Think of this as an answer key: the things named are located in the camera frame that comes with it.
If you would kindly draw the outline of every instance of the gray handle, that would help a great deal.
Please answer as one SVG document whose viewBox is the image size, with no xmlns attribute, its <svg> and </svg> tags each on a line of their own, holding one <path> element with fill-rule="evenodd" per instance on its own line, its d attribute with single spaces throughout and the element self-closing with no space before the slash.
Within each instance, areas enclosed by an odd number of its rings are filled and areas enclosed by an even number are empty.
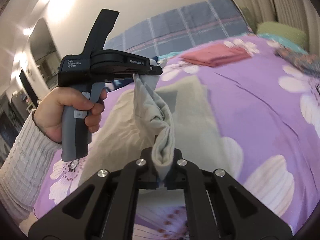
<svg viewBox="0 0 320 240">
<path fill-rule="evenodd" d="M 82 92 L 91 102 L 99 100 L 104 82 L 94 83 L 91 92 L 83 92 L 83 87 L 72 86 Z M 72 106 L 65 106 L 62 114 L 62 155 L 64 162 L 85 157 L 88 154 L 88 144 L 91 143 L 91 133 L 84 123 L 87 111 L 79 111 Z"/>
</svg>

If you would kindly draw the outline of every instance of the gray cloth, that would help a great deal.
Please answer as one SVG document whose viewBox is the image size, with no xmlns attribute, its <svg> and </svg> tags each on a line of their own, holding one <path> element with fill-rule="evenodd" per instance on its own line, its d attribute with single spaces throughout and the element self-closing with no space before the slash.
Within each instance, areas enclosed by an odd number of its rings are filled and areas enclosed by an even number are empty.
<svg viewBox="0 0 320 240">
<path fill-rule="evenodd" d="M 151 76 L 135 77 L 135 91 L 126 91 L 119 98 L 93 138 L 80 183 L 99 169 L 122 169 L 128 162 L 138 159 L 142 149 L 151 146 L 161 178 L 170 169 L 174 148 L 180 149 L 185 159 L 201 169 L 230 170 L 198 78 L 186 77 L 154 92 L 155 80 L 156 77 Z"/>
</svg>

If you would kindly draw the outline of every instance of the silver screw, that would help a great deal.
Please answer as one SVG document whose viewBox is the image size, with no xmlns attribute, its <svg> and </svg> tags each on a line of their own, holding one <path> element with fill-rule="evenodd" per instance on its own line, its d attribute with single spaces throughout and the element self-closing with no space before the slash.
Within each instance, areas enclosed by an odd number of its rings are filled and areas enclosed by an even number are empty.
<svg viewBox="0 0 320 240">
<path fill-rule="evenodd" d="M 226 172 L 223 169 L 217 169 L 214 172 L 214 174 L 216 174 L 216 176 L 218 176 L 218 177 L 223 177 L 226 174 Z"/>
<path fill-rule="evenodd" d="M 97 175 L 100 177 L 100 178 L 104 178 L 108 175 L 108 171 L 105 170 L 105 169 L 102 169 L 100 171 L 98 171 Z"/>
<path fill-rule="evenodd" d="M 187 162 L 186 160 L 184 160 L 184 159 L 180 159 L 180 160 L 177 161 L 177 164 L 178 164 L 179 166 L 186 166 L 187 163 L 188 163 L 188 162 Z"/>
<path fill-rule="evenodd" d="M 145 159 L 138 159 L 137 161 L 136 161 L 136 164 L 138 165 L 138 166 L 144 166 L 144 165 L 146 165 L 146 160 Z"/>
</svg>

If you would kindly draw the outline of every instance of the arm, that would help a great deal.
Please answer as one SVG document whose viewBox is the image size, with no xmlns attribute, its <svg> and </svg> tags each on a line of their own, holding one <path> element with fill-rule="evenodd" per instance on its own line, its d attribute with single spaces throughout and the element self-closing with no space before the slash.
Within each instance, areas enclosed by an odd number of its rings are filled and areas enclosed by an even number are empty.
<svg viewBox="0 0 320 240">
<path fill-rule="evenodd" d="M 106 97 L 103 90 L 100 98 Z M 85 123 L 91 132 L 99 129 L 104 106 L 93 104 L 79 91 L 56 88 L 42 100 L 26 120 L 0 169 L 0 201 L 18 223 L 32 211 L 54 153 L 61 148 L 64 106 L 91 110 L 92 115 L 86 117 Z"/>
</svg>

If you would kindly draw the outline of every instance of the floral bedsheet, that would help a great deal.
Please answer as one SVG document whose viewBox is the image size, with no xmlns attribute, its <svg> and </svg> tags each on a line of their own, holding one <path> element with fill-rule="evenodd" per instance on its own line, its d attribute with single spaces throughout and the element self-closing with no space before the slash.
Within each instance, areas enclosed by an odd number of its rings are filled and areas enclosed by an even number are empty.
<svg viewBox="0 0 320 240">
<path fill-rule="evenodd" d="M 208 88 L 235 179 L 296 232 L 320 198 L 320 80 L 275 56 L 277 42 L 252 35 L 217 42 L 244 46 L 252 57 L 210 68 L 186 64 L 177 56 L 169 60 L 157 87 L 197 75 Z M 101 125 L 119 96 L 133 86 L 108 94 Z M 84 163 L 85 158 L 65 163 L 61 151 L 56 153 L 34 207 L 38 218 L 77 188 Z M 170 217 L 178 215 L 177 210 L 181 216 L 183 207 L 171 209 L 162 209 L 156 222 L 150 216 L 138 217 L 135 232 L 171 238 L 166 227 L 172 226 Z M 180 221 L 176 233 L 183 228 L 184 219 Z"/>
</svg>

